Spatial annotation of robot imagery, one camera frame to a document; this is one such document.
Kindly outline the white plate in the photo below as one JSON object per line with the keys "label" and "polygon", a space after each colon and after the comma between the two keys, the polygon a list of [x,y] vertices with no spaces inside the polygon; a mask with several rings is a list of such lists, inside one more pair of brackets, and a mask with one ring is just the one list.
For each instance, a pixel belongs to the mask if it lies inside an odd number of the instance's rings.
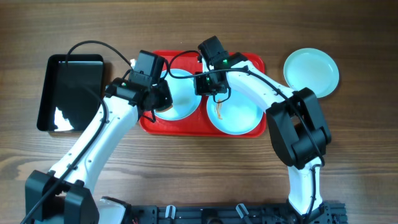
{"label": "white plate", "polygon": [[230,135],[242,135],[260,124],[264,112],[248,97],[235,90],[227,97],[227,93],[219,93],[215,99],[210,96],[206,102],[207,115],[216,129]]}
{"label": "white plate", "polygon": [[179,79],[171,77],[168,73],[165,80],[169,85],[173,103],[171,109],[155,112],[156,117],[167,121],[177,121],[190,116],[201,102],[201,96],[195,94],[193,78]]}
{"label": "white plate", "polygon": [[340,81],[336,62],[326,53],[314,48],[291,53],[283,68],[284,78],[294,90],[311,89],[317,98],[332,94]]}

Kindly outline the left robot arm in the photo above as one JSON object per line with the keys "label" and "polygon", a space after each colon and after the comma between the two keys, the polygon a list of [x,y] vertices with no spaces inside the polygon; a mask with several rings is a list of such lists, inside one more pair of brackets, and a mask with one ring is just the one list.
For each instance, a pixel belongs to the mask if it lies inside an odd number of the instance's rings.
{"label": "left robot arm", "polygon": [[168,61],[140,51],[137,62],[115,78],[100,108],[74,146],[47,173],[33,171],[25,183],[23,223],[131,223],[131,205],[103,197],[95,202],[98,177],[123,136],[145,111],[170,108],[168,83],[161,77]]}

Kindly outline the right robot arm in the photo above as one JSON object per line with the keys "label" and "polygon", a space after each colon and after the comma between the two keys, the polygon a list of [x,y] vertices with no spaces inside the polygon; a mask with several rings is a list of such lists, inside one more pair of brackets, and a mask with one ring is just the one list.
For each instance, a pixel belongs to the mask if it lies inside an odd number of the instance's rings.
{"label": "right robot arm", "polygon": [[238,91],[266,114],[272,147],[288,167],[290,193],[288,203],[301,222],[310,222],[321,214],[320,169],[331,142],[331,133],[318,102],[309,88],[293,90],[269,78],[243,54],[230,54],[217,36],[199,46],[203,64],[195,84],[202,95],[215,96]]}

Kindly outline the green orange sponge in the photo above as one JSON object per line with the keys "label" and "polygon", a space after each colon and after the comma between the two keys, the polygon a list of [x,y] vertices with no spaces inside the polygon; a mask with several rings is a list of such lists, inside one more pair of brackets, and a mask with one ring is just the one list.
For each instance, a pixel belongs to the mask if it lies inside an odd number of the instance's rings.
{"label": "green orange sponge", "polygon": [[172,109],[172,108],[173,108],[173,105],[170,105],[170,106],[167,107],[167,108],[156,109],[155,112],[157,112],[157,113],[163,113],[163,112],[166,112],[166,111],[168,111],[168,110],[170,110],[170,109]]}

